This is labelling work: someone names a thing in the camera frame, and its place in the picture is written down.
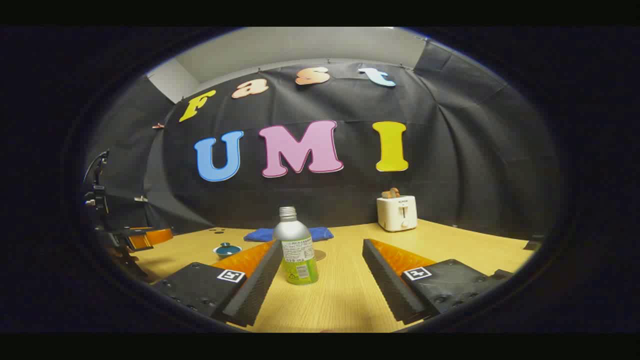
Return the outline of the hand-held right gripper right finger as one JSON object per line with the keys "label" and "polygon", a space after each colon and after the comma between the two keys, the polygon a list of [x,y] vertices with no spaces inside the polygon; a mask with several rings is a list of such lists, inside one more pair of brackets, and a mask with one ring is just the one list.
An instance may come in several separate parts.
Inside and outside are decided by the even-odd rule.
{"label": "hand-held right gripper right finger", "polygon": [[366,238],[362,257],[396,321],[409,325],[449,312],[512,277],[497,269],[485,275],[456,259],[436,262]]}

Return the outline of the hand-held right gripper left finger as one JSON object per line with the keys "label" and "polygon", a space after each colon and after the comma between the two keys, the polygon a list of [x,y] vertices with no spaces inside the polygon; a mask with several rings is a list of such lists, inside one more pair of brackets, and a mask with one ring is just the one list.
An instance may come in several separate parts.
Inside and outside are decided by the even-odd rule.
{"label": "hand-held right gripper left finger", "polygon": [[204,317],[253,326],[282,258],[281,241],[272,240],[213,265],[192,262],[151,287]]}

